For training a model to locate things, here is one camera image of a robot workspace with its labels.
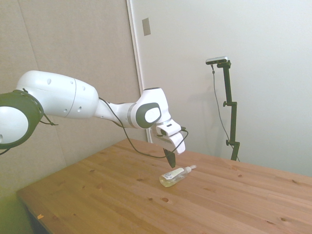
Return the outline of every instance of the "black cable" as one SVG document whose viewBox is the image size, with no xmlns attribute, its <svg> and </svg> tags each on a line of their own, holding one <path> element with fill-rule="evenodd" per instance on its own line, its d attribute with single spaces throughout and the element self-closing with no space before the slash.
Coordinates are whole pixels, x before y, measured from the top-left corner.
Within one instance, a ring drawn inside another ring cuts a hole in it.
<svg viewBox="0 0 312 234">
<path fill-rule="evenodd" d="M 115 114 L 115 112 L 113 111 L 113 109 L 110 107 L 110 105 L 107 103 L 107 101 L 105 101 L 104 99 L 102 99 L 102 98 L 100 98 L 100 97 L 99 97 L 99 99 L 105 102 L 105 104 L 106 104 L 106 105 L 108 106 L 108 108 L 111 110 L 111 112 L 113 113 L 113 115 L 118 119 L 118 121 L 120 122 L 121 127 L 123 128 L 123 131 L 125 132 L 125 135 L 126 135 L 128 141 L 130 142 L 132 148 L 133 148 L 136 152 L 138 152 L 139 154 L 142 154 L 142 155 L 145 155 L 145 156 L 148 156 L 148 157 L 154 157 L 154 158 L 165 158 L 165 157 L 167 157 L 167 156 L 157 157 L 157 156 L 153 156 L 153 155 L 150 155 L 150 154 L 145 154 L 145 153 L 140 152 L 139 150 L 137 150 L 137 149 L 135 148 L 135 146 L 133 145 L 133 143 L 131 142 L 130 138 L 128 137 L 128 134 L 127 134 L 127 132 L 126 132 L 126 128 L 123 126 L 123 123 L 122 123 L 121 120 L 118 118 L 118 116 Z M 172 152 L 169 151 L 170 153 L 173 153 L 173 152 L 182 144 L 182 142 L 185 140 L 185 138 L 186 138 L 186 137 L 188 136 L 188 134 L 189 134 L 189 132 L 188 132 L 185 128 L 183 128 L 181 131 L 186 132 L 186 136 L 185 136 L 185 137 L 183 138 L 183 140 L 177 145 L 177 147 L 176 147 L 174 150 L 172 150 Z"/>
<path fill-rule="evenodd" d="M 6 152 L 8 152 L 10 149 L 6 149 L 5 151 L 3 151 L 2 153 L 0 153 L 0 155 L 5 154 Z"/>
<path fill-rule="evenodd" d="M 222 121 L 221 114 L 220 114 L 219 102 L 218 102 L 218 98 L 216 97 L 216 92 L 215 92 L 215 70 L 214 70 L 214 66 L 211 64 L 211 67 L 212 67 L 212 69 L 213 69 L 213 76 L 214 76 L 214 96 L 215 96 L 215 100 L 216 100 L 216 105 L 217 105 L 217 107 L 218 107 L 219 119 L 220 119 L 220 121 L 221 121 L 221 125 L 222 125 L 222 128 L 223 128 L 223 130 L 224 130 L 224 132 L 225 132 L 225 134 L 226 134 L 226 137 L 228 138 L 228 141 L 230 141 L 229 135 L 228 135 L 228 133 L 226 132 L 225 127 L 224 127 L 224 125 L 223 125 L 223 121 Z"/>
</svg>

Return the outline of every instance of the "plastic bottle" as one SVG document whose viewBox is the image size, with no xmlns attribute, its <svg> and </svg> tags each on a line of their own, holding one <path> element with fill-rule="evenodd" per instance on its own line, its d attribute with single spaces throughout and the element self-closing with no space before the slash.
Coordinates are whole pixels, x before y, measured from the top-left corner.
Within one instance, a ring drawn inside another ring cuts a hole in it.
<svg viewBox="0 0 312 234">
<path fill-rule="evenodd" d="M 184 179 L 192 169 L 196 168 L 195 165 L 185 168 L 178 168 L 171 172 L 165 173 L 159 177 L 160 183 L 165 187 L 173 186 L 180 180 Z"/>
</svg>

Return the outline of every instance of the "bottle label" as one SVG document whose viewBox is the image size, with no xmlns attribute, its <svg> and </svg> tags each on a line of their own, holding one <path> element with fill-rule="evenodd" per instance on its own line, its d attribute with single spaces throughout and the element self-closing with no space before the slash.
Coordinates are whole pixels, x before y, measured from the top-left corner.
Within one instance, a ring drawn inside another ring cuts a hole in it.
<svg viewBox="0 0 312 234">
<path fill-rule="evenodd" d="M 169 179 L 173 179 L 177 174 L 183 172 L 184 169 L 183 168 L 178 168 L 178 169 L 175 169 L 173 170 L 172 172 L 168 172 L 166 174 L 163 174 L 162 176 L 166 179 L 166 180 L 169 180 Z"/>
</svg>

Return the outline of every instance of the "black metal stand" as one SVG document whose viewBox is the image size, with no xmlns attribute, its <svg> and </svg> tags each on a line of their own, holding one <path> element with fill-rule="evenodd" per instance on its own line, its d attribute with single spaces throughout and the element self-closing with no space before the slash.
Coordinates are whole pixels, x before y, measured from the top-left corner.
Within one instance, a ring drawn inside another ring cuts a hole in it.
<svg viewBox="0 0 312 234">
<path fill-rule="evenodd" d="M 231 160 L 236 161 L 240 143 L 235 141 L 237 102 L 232 101 L 230 72 L 229 72 L 229 69 L 231 68 L 231 62 L 227 61 L 224 63 L 218 63 L 217 67 L 223 68 L 223 74 L 224 74 L 226 101 L 223 103 L 223 106 L 231 106 L 232 107 L 230 141 L 226 140 L 226 145 L 232 145 L 233 146 L 233 152 L 232 152 Z"/>
</svg>

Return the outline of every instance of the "wood knot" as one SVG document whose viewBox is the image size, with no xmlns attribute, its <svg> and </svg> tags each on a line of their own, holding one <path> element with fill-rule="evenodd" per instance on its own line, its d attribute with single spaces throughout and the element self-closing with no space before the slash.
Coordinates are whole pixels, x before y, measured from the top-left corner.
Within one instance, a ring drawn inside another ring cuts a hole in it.
<svg viewBox="0 0 312 234">
<path fill-rule="evenodd" d="M 100 183 L 100 184 L 97 185 L 97 189 L 100 189 L 100 190 L 101 190 L 103 187 L 104 187 L 104 186 L 103 186 L 103 183 Z"/>
</svg>

